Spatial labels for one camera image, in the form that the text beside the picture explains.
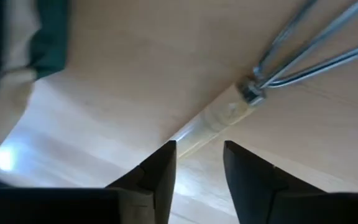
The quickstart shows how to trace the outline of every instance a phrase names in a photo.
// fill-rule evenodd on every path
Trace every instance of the wooden surface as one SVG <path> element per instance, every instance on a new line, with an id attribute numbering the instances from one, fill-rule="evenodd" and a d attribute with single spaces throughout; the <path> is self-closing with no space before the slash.
<path id="1" fill-rule="evenodd" d="M 44 187 L 112 182 L 249 74 L 302 2 L 73 1 L 68 68 L 36 83 L 0 148 L 0 163 L 11 158 L 0 179 Z M 320 1 L 283 52 L 351 2 Z M 358 17 L 300 67 L 357 45 Z M 267 94 L 247 119 L 178 163 L 172 223 L 238 223 L 224 180 L 225 139 L 323 190 L 358 191 L 358 61 Z"/>

